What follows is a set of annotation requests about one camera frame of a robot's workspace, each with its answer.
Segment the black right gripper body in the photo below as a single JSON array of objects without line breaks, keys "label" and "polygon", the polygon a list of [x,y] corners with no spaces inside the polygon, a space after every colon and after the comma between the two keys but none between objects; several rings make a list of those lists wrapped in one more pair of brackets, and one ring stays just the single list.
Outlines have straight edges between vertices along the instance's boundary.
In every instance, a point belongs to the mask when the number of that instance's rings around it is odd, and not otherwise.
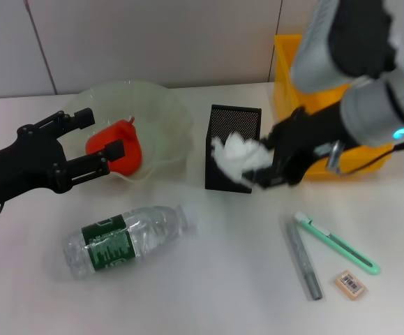
[{"label": "black right gripper body", "polygon": [[273,149],[271,168],[291,186],[303,179],[310,166],[327,156],[315,153],[318,147],[339,141],[345,150],[354,148],[354,139],[344,127],[339,103],[314,114],[298,107],[290,117],[275,126],[278,126],[279,137]]}]

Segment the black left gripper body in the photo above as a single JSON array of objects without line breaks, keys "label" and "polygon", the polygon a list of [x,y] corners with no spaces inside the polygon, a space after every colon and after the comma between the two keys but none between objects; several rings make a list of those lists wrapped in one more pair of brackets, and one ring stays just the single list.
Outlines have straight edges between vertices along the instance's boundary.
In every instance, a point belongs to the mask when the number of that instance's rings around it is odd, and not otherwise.
[{"label": "black left gripper body", "polygon": [[35,188],[54,190],[54,165],[66,162],[56,136],[31,124],[17,130],[17,138],[0,150],[0,204]]}]

